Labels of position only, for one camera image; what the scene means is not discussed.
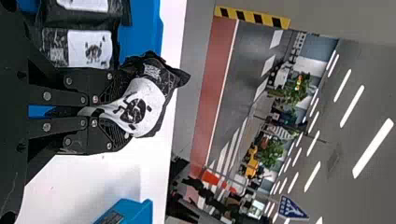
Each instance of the road sign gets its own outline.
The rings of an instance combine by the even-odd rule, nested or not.
[[[292,199],[282,195],[277,208],[280,217],[290,220],[308,221],[309,215]]]

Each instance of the green plant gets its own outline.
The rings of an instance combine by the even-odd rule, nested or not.
[[[280,105],[296,106],[308,95],[306,91],[310,79],[311,75],[309,73],[301,73],[299,76],[288,80],[283,90],[270,90],[268,92],[270,95],[282,98]]]
[[[276,159],[283,155],[283,142],[280,140],[271,140],[266,149],[258,153],[260,162],[268,169],[276,164]]]

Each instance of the white floor marking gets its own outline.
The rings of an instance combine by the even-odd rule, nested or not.
[[[254,95],[254,101],[259,98],[259,96],[262,94],[263,91],[265,91],[265,87],[267,86],[268,78],[264,80],[264,82],[257,88],[256,94]]]
[[[270,212],[268,213],[268,217],[271,216],[271,213],[274,211],[275,208],[275,204],[273,203],[273,205],[271,206]]]
[[[227,81],[228,70],[230,69],[231,58],[232,58],[232,56],[233,56],[233,45],[235,44],[235,38],[236,38],[236,33],[237,33],[237,31],[238,31],[238,25],[239,25],[239,20],[236,21],[236,23],[235,23],[235,29],[233,30],[233,42],[231,43],[230,53],[229,53],[229,55],[228,55],[228,61],[227,61],[226,69],[225,69],[223,84],[222,84],[222,87],[221,87],[221,94],[220,94],[220,98],[219,98],[218,109],[217,109],[217,111],[216,111],[215,123],[214,123],[214,125],[213,125],[212,134],[211,134],[211,136],[210,136],[209,149],[208,149],[208,151],[207,151],[206,163],[205,163],[205,164],[207,164],[207,162],[209,161],[210,150],[212,149],[212,144],[213,144],[213,137],[214,137],[214,135],[215,135],[216,125],[218,124],[218,118],[219,118],[219,111],[220,111],[222,96],[223,96],[223,93],[224,93],[225,83],[226,83],[226,81]]]
[[[267,214],[267,212],[268,212],[268,209],[270,208],[270,206],[271,206],[271,202],[268,202],[268,204],[267,204],[267,205],[265,205],[264,214]]]
[[[283,30],[274,31],[273,39],[271,40],[270,49],[279,45],[280,40],[282,39]]]
[[[229,166],[230,166],[230,163],[231,163],[231,158],[232,158],[233,153],[235,151],[235,143],[236,143],[236,138],[238,137],[238,134],[239,134],[239,129],[237,129],[235,131],[235,133],[233,134],[233,141],[231,142],[230,150],[229,150],[228,156],[227,156],[227,161],[225,162],[225,167],[224,167],[224,170],[222,172],[224,175],[227,175],[227,173],[229,171]]]
[[[311,104],[310,104],[310,105],[312,105],[312,104],[314,103],[314,101],[315,101],[315,98],[317,98],[317,96],[318,96],[318,91],[319,91],[319,89],[316,89],[316,90],[315,90],[315,93],[314,93],[314,96],[312,97],[312,100],[311,100]]]
[[[349,118],[349,115],[352,113],[353,109],[355,108],[355,105],[358,103],[358,101],[361,98],[361,95],[363,94],[363,92],[364,92],[364,86],[361,85],[359,87],[358,91],[356,92],[355,96],[353,97],[352,102],[350,102],[350,105],[347,108],[345,115],[341,119],[340,128],[343,128],[344,125],[346,124],[347,119]]]
[[[294,185],[295,185],[295,183],[296,183],[296,181],[297,181],[297,179],[298,179],[298,175],[299,175],[298,172],[294,175],[294,178],[293,178],[293,180],[291,181],[291,184],[290,184],[289,189],[288,189],[288,194],[290,194],[291,191],[293,190]]]
[[[289,148],[288,156],[290,156],[290,154],[293,151],[293,149],[294,149],[294,141],[293,141],[293,143],[291,144],[291,146]]]
[[[283,189],[286,186],[286,183],[288,183],[288,178],[287,177],[283,180],[283,184],[282,184],[282,187],[280,187],[279,194],[282,194]]]
[[[382,125],[381,129],[375,135],[375,138],[361,155],[361,158],[358,160],[355,167],[353,167],[352,174],[355,179],[358,178],[358,176],[361,174],[361,171],[374,156],[376,150],[379,148],[379,146],[381,146],[382,142],[384,141],[385,137],[387,137],[390,130],[392,130],[393,125],[394,123],[391,119],[387,119]]]
[[[296,143],[296,147],[298,147],[298,145],[300,145],[300,141],[303,138],[303,134],[300,133],[300,136],[298,137],[297,143]]]
[[[309,189],[309,187],[311,187],[312,181],[314,181],[315,176],[317,176],[319,169],[320,169],[320,161],[318,161],[314,171],[312,172],[311,176],[309,176],[308,181],[306,181],[304,192],[306,192]]]
[[[279,175],[277,177],[280,177],[280,175],[282,175],[282,172],[283,172],[284,168],[285,168],[285,162],[283,162],[282,166],[280,167]]]
[[[276,56],[274,54],[271,58],[265,61],[264,68],[262,69],[262,76],[264,76],[274,66],[275,57]]]
[[[337,52],[337,50],[334,50],[334,51],[332,52],[332,57],[330,58],[329,62],[327,63],[326,71],[329,70],[330,65],[332,64],[332,59],[334,58],[336,52]]]
[[[231,162],[231,166],[229,170],[233,168],[233,164],[235,163],[236,155],[238,154],[239,145],[241,144],[242,137],[244,136],[244,130],[247,125],[247,121],[248,118],[246,118],[244,120],[244,123],[242,124],[241,133],[239,134],[238,142],[236,143],[235,151],[233,152],[233,161]]]
[[[300,149],[299,149],[298,152],[297,152],[296,158],[294,158],[293,164],[291,165],[292,167],[294,167],[294,166],[296,165],[297,160],[298,160],[298,158],[300,157],[300,154],[301,154],[301,151],[302,151],[302,150],[303,150],[303,149],[300,147]]]
[[[290,162],[291,162],[291,158],[289,158],[289,160],[288,160],[288,163],[286,163],[286,166],[285,166],[285,172],[283,172],[283,173],[286,173],[286,172],[288,171],[288,168],[289,168]]]
[[[311,151],[314,148],[315,143],[318,141],[319,136],[320,136],[320,130],[317,131],[317,134],[315,134],[314,140],[312,141],[311,145],[309,146],[308,150],[306,151],[307,157],[309,156],[309,154],[311,154]]]
[[[274,190],[274,195],[276,195],[277,189],[279,189],[279,185],[280,185],[280,180],[278,180],[277,183],[276,183],[276,187],[275,187],[275,190]]]
[[[334,96],[334,100],[333,100],[334,102],[337,102],[338,98],[341,95],[341,92],[343,92],[343,89],[344,89],[345,85],[347,84],[347,80],[349,79],[351,72],[352,71],[350,69],[347,71],[346,76],[344,77],[344,80],[343,80],[343,82],[340,85],[340,88],[338,88],[338,91],[337,91],[337,93]]]
[[[274,185],[272,186],[271,191],[270,191],[270,195],[272,195],[272,193],[274,193],[275,185],[276,185],[276,184],[274,184]]]
[[[276,222],[277,216],[278,216],[278,213],[275,213],[274,218],[273,218],[273,223]]]
[[[316,224],[323,224],[323,217],[320,217]]]
[[[225,145],[225,147],[223,148],[223,150],[220,152],[220,157],[219,157],[219,161],[218,161],[218,166],[216,168],[216,172],[221,173],[222,170],[222,165],[224,163],[224,159],[225,159],[225,154],[227,154],[227,150],[228,150],[228,144],[227,143]]]
[[[340,55],[337,54],[337,56],[335,57],[334,63],[332,64],[332,68],[330,69],[329,74],[327,75],[327,77],[330,77],[332,75],[332,70],[334,70],[334,67],[337,64],[339,58],[340,58]]]
[[[309,118],[311,118],[312,115],[314,115],[314,112],[315,112],[315,109],[317,108],[318,102],[319,102],[319,98],[317,98],[317,100],[315,101],[315,104],[311,109],[311,113],[309,113]]]
[[[317,114],[316,114],[315,117],[314,117],[314,120],[312,120],[312,123],[311,123],[311,126],[309,127],[308,133],[311,133],[311,132],[312,132],[312,129],[314,128],[315,123],[316,123],[317,120],[318,120],[318,117],[319,117],[319,112],[317,112]]]

